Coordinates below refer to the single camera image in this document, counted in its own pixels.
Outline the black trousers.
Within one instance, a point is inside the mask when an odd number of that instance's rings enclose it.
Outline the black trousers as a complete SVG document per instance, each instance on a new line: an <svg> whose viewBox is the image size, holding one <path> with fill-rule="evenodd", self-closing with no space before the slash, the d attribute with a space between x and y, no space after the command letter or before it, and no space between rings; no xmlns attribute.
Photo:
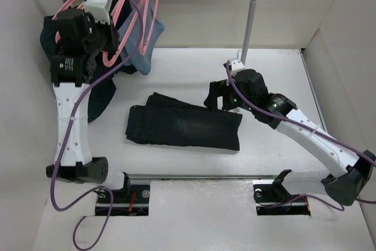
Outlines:
<svg viewBox="0 0 376 251"><path fill-rule="evenodd" d="M239 151L241 120L238 113L211 111L155 92L145 106L130 108L125 134L138 144Z"/></svg>

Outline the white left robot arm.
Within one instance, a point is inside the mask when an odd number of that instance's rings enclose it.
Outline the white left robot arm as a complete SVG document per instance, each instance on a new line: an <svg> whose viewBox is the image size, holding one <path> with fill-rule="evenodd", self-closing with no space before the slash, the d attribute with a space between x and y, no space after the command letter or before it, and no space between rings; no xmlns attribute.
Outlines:
<svg viewBox="0 0 376 251"><path fill-rule="evenodd" d="M116 48L111 18L99 22L82 9L71 8L46 18L41 44L49 55L51 81L58 109L58 147L54 163L46 167L51 192L56 181L95 183L108 188L118 202L131 197L125 172L110 167L106 157L94 157L89 148L88 124L103 113L115 93L116 68L97 60Z"/></svg>

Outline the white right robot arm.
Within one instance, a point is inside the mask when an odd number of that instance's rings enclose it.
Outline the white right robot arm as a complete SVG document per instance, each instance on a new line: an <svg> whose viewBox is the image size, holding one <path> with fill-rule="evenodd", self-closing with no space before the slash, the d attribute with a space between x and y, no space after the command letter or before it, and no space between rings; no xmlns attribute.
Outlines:
<svg viewBox="0 0 376 251"><path fill-rule="evenodd" d="M295 195L327 195L343 206L351 206L369 181L375 167L370 151L359 152L340 143L311 121L288 97L270 93L263 76L254 69L243 69L222 81L209 85L204 105L217 109L223 99L223 110L243 108L256 120L286 135L318 159L325 171L295 172L283 170L267 185L269 194L263 202L287 202Z"/></svg>

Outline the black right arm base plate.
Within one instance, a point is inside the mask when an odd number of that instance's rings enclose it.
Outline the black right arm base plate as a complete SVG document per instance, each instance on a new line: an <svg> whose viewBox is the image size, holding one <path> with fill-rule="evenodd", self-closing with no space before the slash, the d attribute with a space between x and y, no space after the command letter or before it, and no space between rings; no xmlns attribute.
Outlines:
<svg viewBox="0 0 376 251"><path fill-rule="evenodd" d="M297 195L289 194L281 185L274 185L273 180L254 180L253 190L258 216L311 215L307 198L287 203Z"/></svg>

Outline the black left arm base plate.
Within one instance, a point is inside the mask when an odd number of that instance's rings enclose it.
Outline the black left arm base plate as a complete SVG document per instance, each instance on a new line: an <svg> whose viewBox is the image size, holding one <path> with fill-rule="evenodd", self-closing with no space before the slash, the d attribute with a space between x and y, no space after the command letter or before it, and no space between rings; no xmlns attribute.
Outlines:
<svg viewBox="0 0 376 251"><path fill-rule="evenodd" d="M150 184L130 185L126 190L113 190L111 216L148 216ZM95 205L95 216L106 216L110 209L110 194L99 190Z"/></svg>

